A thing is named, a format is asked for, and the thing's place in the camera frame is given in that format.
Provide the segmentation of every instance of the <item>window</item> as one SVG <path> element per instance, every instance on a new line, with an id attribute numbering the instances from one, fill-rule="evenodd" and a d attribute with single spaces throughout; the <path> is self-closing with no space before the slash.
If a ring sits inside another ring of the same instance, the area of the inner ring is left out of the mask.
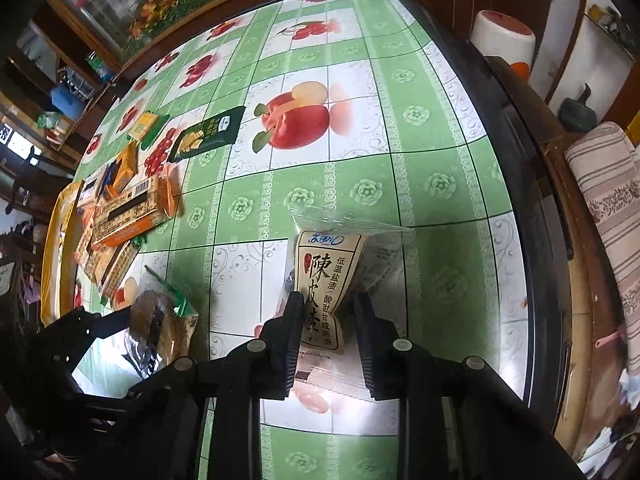
<path id="1" fill-rule="evenodd" d="M 9 142 L 7 143 L 7 147 L 16 155 L 20 156 L 20 158 L 27 158 L 29 156 L 29 152 L 31 151 L 32 146 L 33 144 L 31 144 L 27 139 L 21 136 L 21 134 L 15 131 L 14 131 L 14 134 L 9 139 Z M 35 153 L 35 155 L 39 155 L 42 153 L 42 150 L 40 148 L 35 148 L 33 153 Z M 37 166 L 38 164 L 37 159 L 32 158 L 30 164 L 32 166 Z"/>

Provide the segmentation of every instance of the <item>wooden shelf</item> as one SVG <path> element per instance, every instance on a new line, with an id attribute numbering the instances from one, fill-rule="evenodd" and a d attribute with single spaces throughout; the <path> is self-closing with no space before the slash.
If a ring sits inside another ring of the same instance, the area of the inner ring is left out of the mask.
<path id="1" fill-rule="evenodd" d="M 596 27 L 598 27 L 602 32 L 604 32 L 607 36 L 609 36 L 611 38 L 611 41 L 613 41 L 617 46 L 619 46 L 622 50 L 625 51 L 625 53 L 632 59 L 632 60 L 636 60 L 636 54 L 634 54 L 631 50 L 629 50 L 626 46 L 624 46 L 620 40 L 618 38 L 616 38 L 613 34 L 611 34 L 605 27 L 603 27 L 602 25 L 600 25 L 597 21 L 595 21 L 591 16 L 589 16 L 586 12 L 584 13 L 584 15 L 587 17 L 587 19 L 593 23 L 593 25 L 595 25 Z"/>

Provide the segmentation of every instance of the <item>cushion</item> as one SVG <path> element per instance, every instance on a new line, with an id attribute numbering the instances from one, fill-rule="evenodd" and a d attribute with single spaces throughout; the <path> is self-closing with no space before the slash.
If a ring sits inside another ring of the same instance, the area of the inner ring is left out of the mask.
<path id="1" fill-rule="evenodd" d="M 640 156 L 622 128 L 603 123 L 564 152 L 593 216 L 620 292 L 628 372 L 640 374 Z"/>

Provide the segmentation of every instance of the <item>blue container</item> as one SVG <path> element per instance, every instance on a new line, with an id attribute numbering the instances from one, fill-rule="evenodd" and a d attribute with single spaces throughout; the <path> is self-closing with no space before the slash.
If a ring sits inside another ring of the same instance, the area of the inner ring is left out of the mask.
<path id="1" fill-rule="evenodd" d="M 73 121 L 77 121 L 84 110 L 84 103 L 67 88 L 56 86 L 50 92 L 51 103 Z"/>

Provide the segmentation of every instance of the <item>dark green package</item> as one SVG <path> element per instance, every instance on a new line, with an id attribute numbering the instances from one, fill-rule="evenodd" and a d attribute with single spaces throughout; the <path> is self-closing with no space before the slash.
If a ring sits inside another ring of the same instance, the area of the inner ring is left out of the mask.
<path id="1" fill-rule="evenodd" d="M 175 141 L 169 162 L 178 162 L 209 150 L 233 144 L 238 138 L 244 106 L 237 106 L 185 128 Z"/>

